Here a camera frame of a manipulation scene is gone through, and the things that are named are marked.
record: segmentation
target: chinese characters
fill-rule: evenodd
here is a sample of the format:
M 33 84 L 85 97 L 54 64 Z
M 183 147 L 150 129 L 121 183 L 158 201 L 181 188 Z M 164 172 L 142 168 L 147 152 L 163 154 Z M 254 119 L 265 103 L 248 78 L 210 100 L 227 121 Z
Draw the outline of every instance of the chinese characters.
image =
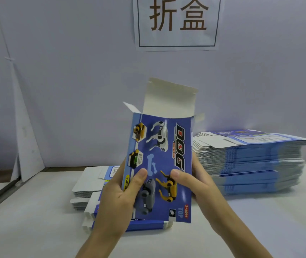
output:
M 176 0 L 163 0 L 162 1 L 162 18 L 161 23 L 158 30 L 162 30 L 165 22 L 165 14 L 169 13 L 169 31 L 172 31 L 172 14 L 176 13 L 176 9 L 166 9 L 166 3 L 175 2 Z M 154 14 L 150 16 L 150 19 L 154 19 L 154 26 L 151 28 L 152 30 L 157 29 L 157 19 L 160 16 L 160 10 L 161 6 L 157 5 L 157 0 L 154 0 L 154 5 L 150 6 L 150 9 L 154 10 Z M 192 0 L 190 3 L 185 5 L 181 8 L 182 11 L 189 8 L 189 10 L 186 11 L 186 18 L 192 18 L 192 20 L 184 20 L 183 27 L 180 28 L 180 30 L 206 30 L 207 27 L 204 27 L 204 20 L 200 20 L 203 18 L 203 10 L 208 10 L 209 7 L 201 4 L 198 0 Z

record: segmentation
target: open box lid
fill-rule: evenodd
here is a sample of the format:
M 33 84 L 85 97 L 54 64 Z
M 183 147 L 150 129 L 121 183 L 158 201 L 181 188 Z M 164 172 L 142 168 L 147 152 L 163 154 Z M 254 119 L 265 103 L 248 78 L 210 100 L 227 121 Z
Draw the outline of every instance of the open box lid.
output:
M 143 105 L 143 114 L 162 118 L 189 118 L 195 114 L 198 89 L 149 78 Z M 134 113 L 141 113 L 135 106 L 124 104 Z

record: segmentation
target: gray robot dog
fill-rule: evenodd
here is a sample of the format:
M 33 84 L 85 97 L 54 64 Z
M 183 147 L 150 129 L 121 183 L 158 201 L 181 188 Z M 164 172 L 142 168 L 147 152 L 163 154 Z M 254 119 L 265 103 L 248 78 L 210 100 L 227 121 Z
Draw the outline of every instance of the gray robot dog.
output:
M 147 215 L 153 209 L 155 203 L 155 180 L 149 179 L 143 184 L 142 191 L 139 192 L 138 197 L 143 199 L 143 206 L 140 205 L 141 201 L 136 201 L 135 208 L 142 214 Z
M 168 150 L 168 132 L 167 132 L 167 121 L 158 121 L 156 122 L 153 127 L 151 128 L 151 131 L 153 129 L 159 126 L 159 132 L 153 136 L 151 136 L 149 139 L 147 139 L 146 143 L 150 142 L 152 139 L 157 140 L 157 144 L 150 148 L 150 151 L 155 148 L 159 147 L 161 151 L 166 152 Z

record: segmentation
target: yellow robot dog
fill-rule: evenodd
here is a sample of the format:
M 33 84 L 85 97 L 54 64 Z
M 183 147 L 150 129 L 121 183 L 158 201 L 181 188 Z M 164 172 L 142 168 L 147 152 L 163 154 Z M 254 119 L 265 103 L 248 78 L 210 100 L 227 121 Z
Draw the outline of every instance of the yellow robot dog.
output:
M 160 170 L 160 172 L 167 178 L 167 182 L 163 183 L 158 178 L 155 180 L 168 191 L 168 196 L 164 196 L 161 190 L 159 189 L 159 193 L 162 199 L 168 202 L 172 202 L 176 199 L 177 196 L 177 182 L 174 181 L 169 175 L 165 175 L 164 172 Z

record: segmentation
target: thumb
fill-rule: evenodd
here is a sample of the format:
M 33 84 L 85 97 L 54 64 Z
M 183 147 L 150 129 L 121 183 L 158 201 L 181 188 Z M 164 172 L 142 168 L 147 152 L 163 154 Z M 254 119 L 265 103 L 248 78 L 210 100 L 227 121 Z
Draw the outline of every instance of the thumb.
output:
M 142 168 L 136 173 L 136 175 L 130 180 L 128 188 L 125 190 L 124 194 L 129 199 L 135 201 L 136 195 L 140 190 L 141 186 L 147 178 L 147 170 Z
M 170 176 L 179 184 L 191 189 L 195 194 L 203 191 L 206 184 L 199 181 L 192 175 L 182 172 L 178 169 L 172 169 Z

